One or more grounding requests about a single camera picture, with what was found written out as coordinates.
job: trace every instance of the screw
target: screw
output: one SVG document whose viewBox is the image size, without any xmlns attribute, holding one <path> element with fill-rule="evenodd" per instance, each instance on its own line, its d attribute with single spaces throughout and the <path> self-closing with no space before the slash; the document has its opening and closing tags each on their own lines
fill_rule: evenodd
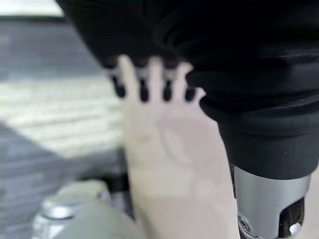
<svg viewBox="0 0 319 239">
<path fill-rule="evenodd" d="M 250 228 L 248 226 L 248 223 L 242 218 L 242 217 L 238 217 L 238 222 L 240 224 L 240 226 L 247 232 L 250 231 Z"/>
</svg>

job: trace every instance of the gray carpet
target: gray carpet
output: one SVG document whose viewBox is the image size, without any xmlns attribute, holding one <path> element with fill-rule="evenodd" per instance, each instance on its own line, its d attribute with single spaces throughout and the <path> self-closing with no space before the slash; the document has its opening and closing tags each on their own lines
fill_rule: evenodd
<svg viewBox="0 0 319 239">
<path fill-rule="evenodd" d="M 0 20 L 0 92 L 0 239 L 30 239 L 61 185 L 127 172 L 121 104 L 64 21 Z"/>
</svg>

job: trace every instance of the prosthetic hand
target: prosthetic hand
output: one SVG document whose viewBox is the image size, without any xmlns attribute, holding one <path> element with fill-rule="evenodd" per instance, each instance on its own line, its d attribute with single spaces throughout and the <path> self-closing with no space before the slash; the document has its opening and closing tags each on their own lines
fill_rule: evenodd
<svg viewBox="0 0 319 239">
<path fill-rule="evenodd" d="M 103 28 L 108 22 L 104 17 L 110 16 L 106 12 L 131 2 L 132 19 L 148 27 L 156 44 L 193 65 L 186 78 L 189 89 L 206 92 L 200 106 L 218 122 L 225 144 L 241 238 L 298 233 L 319 159 L 317 1 L 58 2 L 101 65 L 103 50 L 114 46 L 101 40 L 110 30 Z M 125 14 L 111 16 L 131 22 Z M 128 39 L 132 28 L 119 27 Z M 140 33 L 134 31 L 132 39 Z M 149 55 L 157 54 L 153 50 Z M 131 49 L 121 53 L 136 57 Z"/>
</svg>

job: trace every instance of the silver metal component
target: silver metal component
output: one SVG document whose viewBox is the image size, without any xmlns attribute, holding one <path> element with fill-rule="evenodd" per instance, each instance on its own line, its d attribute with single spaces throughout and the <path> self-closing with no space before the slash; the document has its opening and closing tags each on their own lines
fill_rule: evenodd
<svg viewBox="0 0 319 239">
<path fill-rule="evenodd" d="M 290 228 L 289 231 L 291 233 L 291 237 L 294 237 L 295 235 L 297 235 L 301 230 L 301 225 L 300 223 L 295 223 L 293 224 Z"/>
<path fill-rule="evenodd" d="M 245 221 L 245 219 L 243 219 L 242 217 L 238 217 L 238 222 L 241 226 L 241 228 L 247 232 L 250 231 L 249 225 L 247 224 L 247 222 Z"/>
<path fill-rule="evenodd" d="M 294 202 L 305 197 L 311 176 L 291 180 L 268 179 L 234 167 L 238 217 L 249 227 L 241 232 L 248 239 L 276 239 L 280 213 Z M 297 226 L 292 227 L 294 234 Z"/>
<path fill-rule="evenodd" d="M 41 214 L 50 219 L 67 219 L 75 216 L 77 210 L 91 201 L 86 195 L 61 195 L 47 198 L 41 209 Z"/>
<path fill-rule="evenodd" d="M 48 197 L 33 221 L 32 239 L 55 239 L 92 203 L 110 205 L 105 183 L 98 180 L 74 182 Z"/>
</svg>

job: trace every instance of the black fingertip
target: black fingertip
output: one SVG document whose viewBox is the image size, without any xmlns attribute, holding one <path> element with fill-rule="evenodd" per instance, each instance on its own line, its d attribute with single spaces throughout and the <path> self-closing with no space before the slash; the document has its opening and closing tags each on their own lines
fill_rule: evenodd
<svg viewBox="0 0 319 239">
<path fill-rule="evenodd" d="M 172 90 L 171 87 L 164 87 L 163 90 L 163 99 L 164 101 L 168 102 L 171 100 L 171 96 L 172 96 Z"/>
<path fill-rule="evenodd" d="M 117 96 L 120 98 L 124 98 L 126 95 L 126 91 L 125 91 L 124 86 L 116 86 L 115 92 L 116 92 Z"/>
<path fill-rule="evenodd" d="M 119 84 L 119 81 L 116 76 L 112 76 L 112 81 L 116 95 L 120 98 L 124 98 L 126 95 L 125 87 Z"/>
<path fill-rule="evenodd" d="M 149 101 L 149 90 L 145 86 L 140 87 L 140 98 L 142 102 Z"/>
<path fill-rule="evenodd" d="M 187 102 L 191 102 L 194 100 L 196 95 L 196 89 L 193 87 L 187 87 L 186 92 L 185 92 L 185 100 Z"/>
</svg>

